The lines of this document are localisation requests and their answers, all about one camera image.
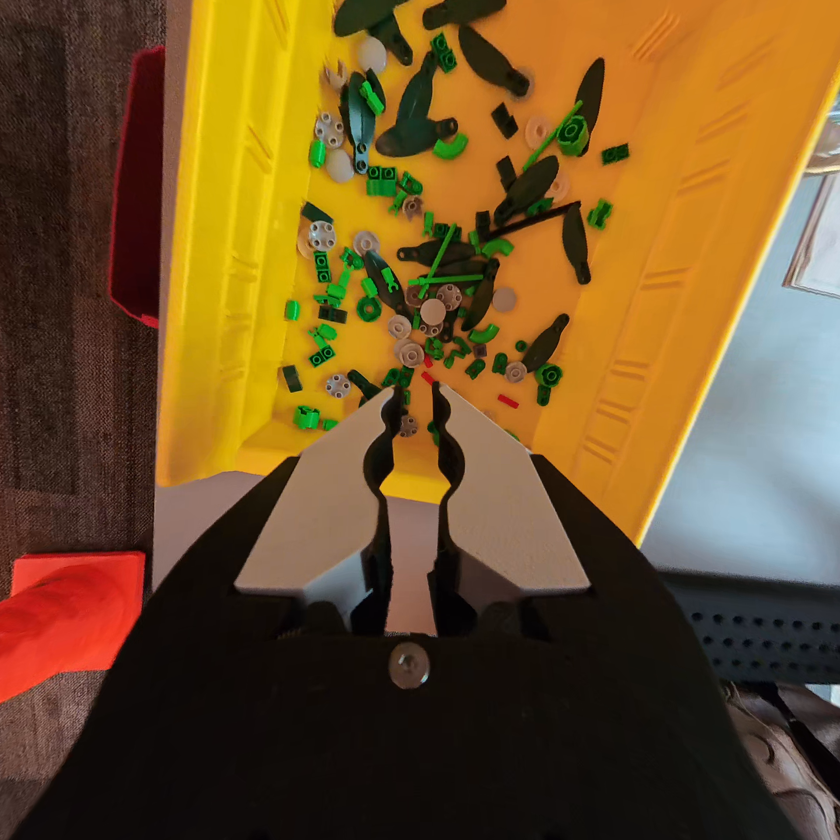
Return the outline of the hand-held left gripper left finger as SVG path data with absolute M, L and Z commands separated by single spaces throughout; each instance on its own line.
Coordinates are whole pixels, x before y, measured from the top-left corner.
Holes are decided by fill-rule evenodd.
M 326 602 L 351 632 L 385 632 L 394 572 L 382 483 L 402 418 L 403 390 L 385 388 L 301 452 L 238 574 L 238 592 Z

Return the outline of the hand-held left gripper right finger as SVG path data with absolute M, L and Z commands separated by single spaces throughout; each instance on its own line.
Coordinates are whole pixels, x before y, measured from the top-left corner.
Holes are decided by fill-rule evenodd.
M 468 635 L 498 603 L 589 591 L 531 451 L 448 385 L 433 385 L 432 404 L 447 483 L 429 574 L 437 635 Z

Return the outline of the pile of toy brick pieces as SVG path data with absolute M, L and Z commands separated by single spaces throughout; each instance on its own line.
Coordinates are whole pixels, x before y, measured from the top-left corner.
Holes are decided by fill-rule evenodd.
M 573 328 L 629 168 L 623 2 L 331 2 L 301 218 L 327 393 L 444 382 L 513 437 L 573 404 Z

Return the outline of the yellow plastic bin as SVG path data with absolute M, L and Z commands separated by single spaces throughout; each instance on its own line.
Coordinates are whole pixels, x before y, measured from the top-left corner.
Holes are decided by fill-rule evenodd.
M 194 2 L 156 482 L 432 386 L 641 543 L 838 84 L 838 2 Z

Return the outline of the grey desk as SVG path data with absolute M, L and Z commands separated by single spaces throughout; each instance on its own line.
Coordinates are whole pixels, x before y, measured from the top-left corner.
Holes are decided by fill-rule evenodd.
M 838 585 L 838 302 L 782 288 L 814 183 L 800 184 L 819 97 L 769 75 L 697 85 L 668 70 L 632 83 L 633 147 L 617 226 L 575 317 L 569 411 L 533 444 L 657 565 Z M 219 514 L 315 434 L 291 424 L 326 375 L 298 214 L 269 205 L 247 140 L 246 216 L 209 204 L 212 233 L 245 226 L 237 262 L 209 234 L 173 246 L 161 331 L 153 587 Z

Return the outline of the orange cone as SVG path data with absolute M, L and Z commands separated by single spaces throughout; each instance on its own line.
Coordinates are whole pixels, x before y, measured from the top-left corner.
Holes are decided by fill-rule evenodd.
M 145 553 L 27 553 L 1 603 L 1 701 L 111 668 L 140 616 Z

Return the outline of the red plastic bin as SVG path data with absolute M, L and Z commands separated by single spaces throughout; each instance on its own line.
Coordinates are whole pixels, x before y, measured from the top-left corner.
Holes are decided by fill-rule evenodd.
M 159 328 L 165 46 L 132 59 L 113 179 L 108 294 L 145 327 Z

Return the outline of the brown leather bag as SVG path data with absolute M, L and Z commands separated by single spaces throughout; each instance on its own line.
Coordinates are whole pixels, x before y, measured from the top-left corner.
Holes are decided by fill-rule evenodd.
M 799 838 L 838 839 L 838 708 L 801 686 L 722 682 L 742 746 Z

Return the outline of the black perforated metal frame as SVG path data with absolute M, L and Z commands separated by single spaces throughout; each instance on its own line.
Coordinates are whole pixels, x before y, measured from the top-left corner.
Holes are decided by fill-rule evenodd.
M 716 675 L 735 683 L 839 683 L 839 588 L 661 570 Z

